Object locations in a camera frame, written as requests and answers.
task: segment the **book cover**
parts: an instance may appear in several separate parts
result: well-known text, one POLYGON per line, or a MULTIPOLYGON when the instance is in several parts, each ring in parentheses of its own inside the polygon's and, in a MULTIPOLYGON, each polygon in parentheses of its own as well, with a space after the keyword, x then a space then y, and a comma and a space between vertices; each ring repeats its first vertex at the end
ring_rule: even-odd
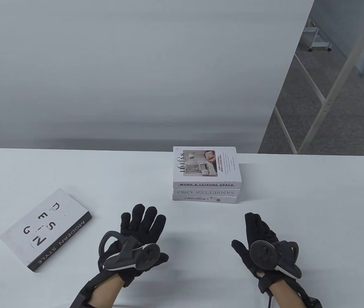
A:
POLYGON ((173 147, 173 188, 240 189, 234 147, 173 147))
POLYGON ((82 205, 58 189, 3 232, 0 239, 35 271, 91 218, 82 205))

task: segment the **book stack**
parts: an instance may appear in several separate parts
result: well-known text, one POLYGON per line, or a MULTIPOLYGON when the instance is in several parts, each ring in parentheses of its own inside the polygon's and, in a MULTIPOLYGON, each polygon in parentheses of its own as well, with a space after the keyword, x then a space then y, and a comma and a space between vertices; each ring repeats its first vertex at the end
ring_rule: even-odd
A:
POLYGON ((234 147, 173 147, 173 200, 236 203, 242 185, 234 147))

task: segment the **white partition wall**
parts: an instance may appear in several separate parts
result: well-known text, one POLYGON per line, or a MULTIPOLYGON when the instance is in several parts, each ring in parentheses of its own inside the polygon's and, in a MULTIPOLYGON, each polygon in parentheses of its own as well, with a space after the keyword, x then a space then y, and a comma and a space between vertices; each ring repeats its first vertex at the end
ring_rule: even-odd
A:
MULTIPOLYGON (((364 0, 315 0, 311 16, 347 57, 364 25, 364 0)), ((355 66, 364 73, 364 50, 355 66)))
POLYGON ((0 147, 257 152, 312 2, 0 0, 0 147))

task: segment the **white book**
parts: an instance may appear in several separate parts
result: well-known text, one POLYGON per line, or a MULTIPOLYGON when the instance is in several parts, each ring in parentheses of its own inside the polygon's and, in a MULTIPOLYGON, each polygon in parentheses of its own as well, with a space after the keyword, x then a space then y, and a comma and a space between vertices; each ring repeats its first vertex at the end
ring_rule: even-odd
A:
POLYGON ((236 148, 173 147, 173 188, 239 189, 236 148))
POLYGON ((35 271, 91 218, 82 205, 58 189, 3 232, 0 239, 35 271))
POLYGON ((225 196, 186 196, 172 194, 173 200, 178 201, 199 201, 199 202, 216 202, 216 203, 236 203, 237 197, 225 197, 225 196))
POLYGON ((226 196, 236 197, 239 195, 240 189, 202 189, 202 188, 175 188, 173 189, 174 195, 185 196, 226 196))

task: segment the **book cover photo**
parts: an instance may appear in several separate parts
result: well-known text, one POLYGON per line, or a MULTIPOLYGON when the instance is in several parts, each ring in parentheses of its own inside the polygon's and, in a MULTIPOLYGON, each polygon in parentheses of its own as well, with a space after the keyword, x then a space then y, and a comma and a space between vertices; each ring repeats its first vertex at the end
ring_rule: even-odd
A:
POLYGON ((173 188, 240 189, 234 147, 173 147, 173 188))

